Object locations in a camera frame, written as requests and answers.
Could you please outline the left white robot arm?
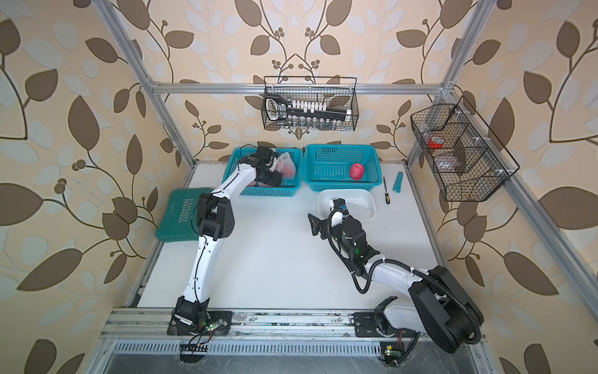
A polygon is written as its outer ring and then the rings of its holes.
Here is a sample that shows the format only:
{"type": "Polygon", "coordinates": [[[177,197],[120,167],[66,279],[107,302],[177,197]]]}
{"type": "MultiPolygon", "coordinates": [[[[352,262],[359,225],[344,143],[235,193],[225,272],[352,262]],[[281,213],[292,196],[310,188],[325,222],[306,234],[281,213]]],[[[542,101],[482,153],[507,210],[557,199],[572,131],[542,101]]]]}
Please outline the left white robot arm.
{"type": "Polygon", "coordinates": [[[210,324],[208,303],[210,280],[224,239],[235,228],[233,202],[251,182],[279,187],[283,174],[276,170],[280,155],[266,146],[244,156],[237,168],[219,187],[200,196],[196,213],[198,250],[185,290],[173,310],[174,318],[193,331],[210,324]]]}

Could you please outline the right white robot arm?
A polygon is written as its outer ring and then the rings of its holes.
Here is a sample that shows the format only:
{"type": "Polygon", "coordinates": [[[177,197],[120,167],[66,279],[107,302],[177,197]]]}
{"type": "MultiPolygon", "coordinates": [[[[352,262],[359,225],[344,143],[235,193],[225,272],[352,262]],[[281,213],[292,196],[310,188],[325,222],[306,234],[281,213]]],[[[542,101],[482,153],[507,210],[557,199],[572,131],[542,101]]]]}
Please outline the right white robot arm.
{"type": "Polygon", "coordinates": [[[310,213],[308,221],[311,234],[328,242],[360,294],[378,282],[411,298],[417,318],[410,330],[426,333],[448,353],[481,342],[483,313],[447,268],[420,270],[399,260],[377,260],[380,252],[347,210],[336,208],[323,219],[310,213]]]}

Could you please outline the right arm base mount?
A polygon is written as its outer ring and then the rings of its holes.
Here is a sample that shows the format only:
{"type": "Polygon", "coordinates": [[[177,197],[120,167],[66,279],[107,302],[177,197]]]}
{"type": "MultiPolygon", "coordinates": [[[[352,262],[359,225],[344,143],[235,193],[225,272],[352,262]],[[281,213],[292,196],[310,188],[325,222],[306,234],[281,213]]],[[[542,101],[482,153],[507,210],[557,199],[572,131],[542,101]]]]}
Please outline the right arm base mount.
{"type": "Polygon", "coordinates": [[[409,308],[390,308],[383,312],[356,312],[352,315],[352,322],[358,338],[398,339],[401,333],[412,338],[423,330],[417,312],[409,308]]]}

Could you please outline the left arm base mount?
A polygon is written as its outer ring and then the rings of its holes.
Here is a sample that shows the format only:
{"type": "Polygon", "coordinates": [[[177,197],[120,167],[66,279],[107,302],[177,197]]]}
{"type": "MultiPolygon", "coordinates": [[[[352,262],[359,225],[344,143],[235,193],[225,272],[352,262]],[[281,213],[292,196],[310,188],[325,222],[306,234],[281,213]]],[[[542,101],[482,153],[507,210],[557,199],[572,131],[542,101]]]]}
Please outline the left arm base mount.
{"type": "Polygon", "coordinates": [[[191,336],[191,335],[226,335],[232,325],[232,311],[204,310],[202,308],[181,312],[175,308],[171,313],[171,320],[168,324],[167,335],[169,336],[191,336]]]}

